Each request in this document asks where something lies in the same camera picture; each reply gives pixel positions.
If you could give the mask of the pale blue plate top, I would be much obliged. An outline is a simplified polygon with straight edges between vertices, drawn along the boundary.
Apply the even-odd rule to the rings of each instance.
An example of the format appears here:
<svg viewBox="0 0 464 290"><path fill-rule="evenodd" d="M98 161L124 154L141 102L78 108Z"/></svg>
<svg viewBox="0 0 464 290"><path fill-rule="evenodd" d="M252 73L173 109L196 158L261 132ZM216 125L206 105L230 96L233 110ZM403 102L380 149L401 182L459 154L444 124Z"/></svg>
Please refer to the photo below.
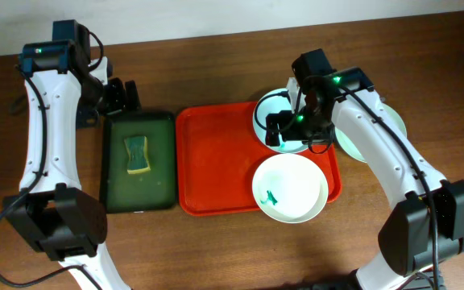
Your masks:
<svg viewBox="0 0 464 290"><path fill-rule="evenodd" d="M268 127L267 116L269 114L278 114L281 111L291 109L292 105L289 101L289 95L286 89L272 90L259 99L255 106L254 113L252 114L252 124L255 135L262 145L277 153L296 154L307 150L307 146L301 141L283 141L281 135L277 135L279 141L277 146L269 146L266 143L267 132L260 125Z"/></svg>

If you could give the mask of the pale green plate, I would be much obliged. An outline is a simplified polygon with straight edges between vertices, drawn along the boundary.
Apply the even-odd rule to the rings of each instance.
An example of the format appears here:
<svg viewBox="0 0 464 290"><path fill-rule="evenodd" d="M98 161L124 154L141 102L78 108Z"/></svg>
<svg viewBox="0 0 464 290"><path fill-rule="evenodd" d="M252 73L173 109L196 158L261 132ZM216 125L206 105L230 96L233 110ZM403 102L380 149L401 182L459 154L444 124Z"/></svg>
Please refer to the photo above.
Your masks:
<svg viewBox="0 0 464 290"><path fill-rule="evenodd" d="M404 120L400 117L400 115L392 109L390 106L387 104L382 104L382 110L384 110L388 116L391 118L391 120L396 124L396 126L399 128L399 130L402 132L402 134L407 137L407 129L404 124ZM335 130L335 139L339 145L339 147L351 158L365 163L366 160L364 159L363 155L360 153L360 151L357 149L357 147L354 145L354 143L339 129Z"/></svg>

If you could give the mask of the yellow green scrub sponge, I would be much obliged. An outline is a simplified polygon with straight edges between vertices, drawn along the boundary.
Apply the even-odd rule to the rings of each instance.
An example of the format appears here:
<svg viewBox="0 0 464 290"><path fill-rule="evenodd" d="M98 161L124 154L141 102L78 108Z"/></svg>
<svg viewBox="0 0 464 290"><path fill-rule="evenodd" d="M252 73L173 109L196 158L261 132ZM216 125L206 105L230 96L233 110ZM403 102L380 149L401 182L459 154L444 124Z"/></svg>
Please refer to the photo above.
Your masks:
<svg viewBox="0 0 464 290"><path fill-rule="evenodd" d="M127 172L141 174L151 170L147 155L147 137L131 136L124 140L128 154Z"/></svg>

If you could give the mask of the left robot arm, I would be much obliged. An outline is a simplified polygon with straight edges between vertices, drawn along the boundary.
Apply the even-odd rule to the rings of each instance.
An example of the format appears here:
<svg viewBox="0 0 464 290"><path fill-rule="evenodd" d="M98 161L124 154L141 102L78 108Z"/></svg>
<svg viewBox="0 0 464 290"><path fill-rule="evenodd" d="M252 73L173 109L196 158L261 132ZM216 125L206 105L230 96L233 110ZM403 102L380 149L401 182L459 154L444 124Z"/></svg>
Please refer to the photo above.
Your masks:
<svg viewBox="0 0 464 290"><path fill-rule="evenodd" d="M90 118L140 107L133 81L90 56L95 35L76 20L52 24L52 39L19 54L29 107L27 158L17 195L2 216L36 252L58 262L82 289L126 289L106 246L104 205L81 189L76 130Z"/></svg>

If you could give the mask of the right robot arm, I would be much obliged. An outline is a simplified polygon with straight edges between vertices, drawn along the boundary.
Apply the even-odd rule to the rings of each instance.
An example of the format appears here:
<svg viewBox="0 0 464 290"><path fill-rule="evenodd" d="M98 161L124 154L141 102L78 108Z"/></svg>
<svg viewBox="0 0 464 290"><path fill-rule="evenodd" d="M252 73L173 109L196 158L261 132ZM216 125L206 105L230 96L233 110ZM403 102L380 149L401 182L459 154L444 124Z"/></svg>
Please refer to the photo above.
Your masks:
<svg viewBox="0 0 464 290"><path fill-rule="evenodd" d="M280 96L285 110L254 113L269 148L295 141L330 148L343 132L375 174L391 207L379 253L365 266L315 289L439 289L441 262L464 252L464 180L430 165L383 108L366 73L333 68L321 49L292 63Z"/></svg>

